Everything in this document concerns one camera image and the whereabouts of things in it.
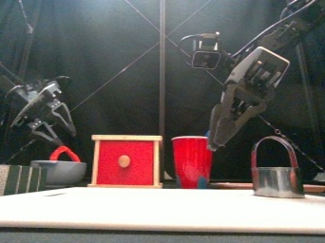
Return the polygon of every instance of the black backdrop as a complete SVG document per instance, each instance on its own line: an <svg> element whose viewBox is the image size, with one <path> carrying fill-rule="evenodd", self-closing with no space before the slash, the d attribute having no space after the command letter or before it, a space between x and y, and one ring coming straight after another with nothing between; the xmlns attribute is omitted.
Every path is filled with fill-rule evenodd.
<svg viewBox="0 0 325 243"><path fill-rule="evenodd" d="M226 50L236 53L278 21L286 1L166 0L165 16L161 16L159 0L30 0L22 3L27 21L35 28L24 82L62 75L74 80L63 89L63 98L78 136L71 138L59 127L54 128L66 145L87 162L87 176L91 175L92 134L159 135L162 124L163 168L174 176L170 140L175 136L206 134L210 112L219 102L225 82L222 69L206 72L186 66L177 51L178 42L190 34L218 31ZM324 25L304 43L310 85L301 78L293 48L285 54L290 68L262 117L325 166L322 32ZM24 74L22 62L31 41L28 36L19 1L1 1L0 62L15 74ZM32 159L48 159L55 147L39 141L26 146L30 130L10 128L7 121L14 112L1 94L1 162L30 164ZM214 153L213 178L250 178L250 150L269 135L274 135L274 130L261 118L246 123L228 146ZM284 148L273 145L262 150L262 163L282 163L286 159ZM304 177L313 178L316 167L298 151L297 157Z"/></svg>

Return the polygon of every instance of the metal handle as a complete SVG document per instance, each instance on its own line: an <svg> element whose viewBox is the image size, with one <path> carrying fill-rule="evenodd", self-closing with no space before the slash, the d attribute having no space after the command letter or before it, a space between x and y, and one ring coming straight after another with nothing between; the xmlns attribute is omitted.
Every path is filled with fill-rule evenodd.
<svg viewBox="0 0 325 243"><path fill-rule="evenodd" d="M286 147L288 154L289 154L290 166L293 168L298 168L297 157L296 157L296 154L294 154L293 147L290 146L289 142L285 139L282 139L282 138L280 138L277 136L265 137L253 146L253 150L252 150L252 168L257 168L257 160L258 160L258 158L257 158L258 151L257 150L258 150L260 143L264 140L276 140L276 141L278 141Z"/></svg>

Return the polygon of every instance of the red handle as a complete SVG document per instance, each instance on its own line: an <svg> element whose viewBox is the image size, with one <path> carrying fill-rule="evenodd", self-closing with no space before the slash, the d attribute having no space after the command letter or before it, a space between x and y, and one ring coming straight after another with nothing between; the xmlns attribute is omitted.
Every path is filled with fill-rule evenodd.
<svg viewBox="0 0 325 243"><path fill-rule="evenodd" d="M52 153L50 160L58 160L62 153L67 153L72 161L80 162L80 159L78 155L71 151L71 149L67 146L60 146L55 152Z"/></svg>

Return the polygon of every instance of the metal pole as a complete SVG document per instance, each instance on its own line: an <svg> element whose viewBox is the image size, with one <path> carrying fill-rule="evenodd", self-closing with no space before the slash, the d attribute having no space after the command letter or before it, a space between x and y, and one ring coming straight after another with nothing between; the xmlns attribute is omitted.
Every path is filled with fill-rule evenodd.
<svg viewBox="0 0 325 243"><path fill-rule="evenodd" d="M159 96L159 135L162 139L165 138L165 33L166 33L166 15L165 15L165 0L161 0L161 96ZM163 179L165 175L165 167L163 167L163 143L162 141L162 149L161 149L161 178Z"/></svg>

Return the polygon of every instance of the cable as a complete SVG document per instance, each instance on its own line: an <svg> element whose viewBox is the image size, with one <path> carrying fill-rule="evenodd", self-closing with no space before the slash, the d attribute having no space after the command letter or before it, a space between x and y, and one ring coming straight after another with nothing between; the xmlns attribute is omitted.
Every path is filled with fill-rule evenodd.
<svg viewBox="0 0 325 243"><path fill-rule="evenodd" d="M276 27L278 27L288 19L293 18L298 13L301 13L305 9L308 9L310 7L310 5L313 5L314 2L317 2L317 1L320 1L320 0L312 0L312 2L309 4L306 4L304 8L301 8L290 16L288 16L285 19L282 19L276 24L273 24L269 28L266 28L258 34L258 36L245 45L245 47L233 55L233 58L236 58L241 54L241 52L245 51L254 44L254 42L261 38L262 35L265 35L270 30L273 30Z"/></svg>

